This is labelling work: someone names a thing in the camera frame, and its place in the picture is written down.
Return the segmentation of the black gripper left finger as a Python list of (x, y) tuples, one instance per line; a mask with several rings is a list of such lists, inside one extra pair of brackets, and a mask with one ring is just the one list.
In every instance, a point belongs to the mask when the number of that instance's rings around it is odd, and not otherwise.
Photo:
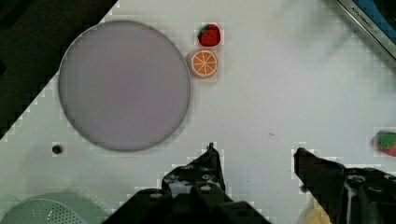
[(178, 166), (158, 189), (138, 191), (102, 224), (271, 224), (246, 202), (225, 193), (219, 153), (213, 144)]

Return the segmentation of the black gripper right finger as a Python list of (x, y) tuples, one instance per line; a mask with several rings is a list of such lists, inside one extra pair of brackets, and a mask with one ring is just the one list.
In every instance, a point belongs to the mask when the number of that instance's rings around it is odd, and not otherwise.
[(332, 224), (396, 224), (395, 176), (375, 168), (347, 168), (300, 147), (294, 172)]

